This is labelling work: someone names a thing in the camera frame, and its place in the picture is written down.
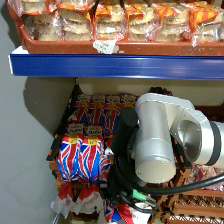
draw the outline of shelf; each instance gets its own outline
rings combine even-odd
[[[224,79],[224,56],[29,54],[19,47],[9,62],[15,76]]]

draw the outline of plastic wrapper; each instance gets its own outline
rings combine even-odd
[[[65,41],[90,41],[93,34],[92,11],[60,10]]]
[[[122,40],[125,32],[125,14],[120,1],[100,1],[95,13],[95,40]]]
[[[125,0],[125,15],[127,18],[127,39],[131,41],[154,40],[158,29],[158,16],[153,8],[143,0]]]
[[[134,222],[133,217],[136,214],[131,212],[131,209],[128,205],[118,204],[116,205],[114,202],[105,200],[104,201],[104,217],[107,223],[119,222],[124,220],[126,224],[137,224],[140,222]]]
[[[190,10],[189,23],[192,45],[219,41],[219,28],[223,24],[224,10],[205,1],[184,4]]]
[[[105,95],[93,95],[89,105],[89,124],[104,125]]]
[[[224,41],[224,25],[222,24],[218,30],[219,40]]]
[[[153,3],[160,18],[156,41],[173,42],[190,38],[189,10],[178,3]]]
[[[79,154],[79,182],[91,184],[98,182],[99,157],[103,144],[103,127],[88,126]]]
[[[62,29],[58,12],[32,16],[34,39],[39,41],[61,41]]]
[[[67,217],[69,211],[74,211],[72,181],[78,180],[78,159],[83,141],[83,127],[80,124],[69,124],[62,138],[58,155],[58,169],[65,181],[51,208]]]
[[[223,170],[217,169],[215,167],[192,164],[191,173],[189,177],[186,179],[185,183],[191,184],[194,182],[206,180],[211,177],[220,175],[222,173]],[[204,187],[202,189],[223,191],[223,184],[224,184],[223,182],[220,182],[211,186]]]
[[[103,200],[99,194],[99,188],[94,185],[83,185],[82,191],[76,200],[75,214],[92,214],[99,213],[103,210]]]
[[[107,95],[105,105],[105,117],[104,117],[106,137],[113,136],[113,133],[117,125],[118,117],[120,115],[120,110],[121,110],[120,96]]]
[[[88,110],[91,96],[86,94],[80,94],[74,105],[74,112],[68,118],[69,123],[83,123],[87,124]]]
[[[18,16],[22,14],[39,15],[51,13],[57,9],[57,0],[8,0]]]
[[[60,0],[58,8],[75,11],[88,11],[95,5],[95,2],[95,0]]]
[[[135,108],[136,95],[123,93],[121,94],[121,108],[131,107]]]
[[[99,166],[99,179],[100,181],[107,182],[108,173],[110,172],[110,167],[113,163],[113,157],[110,155],[100,156],[100,166]]]

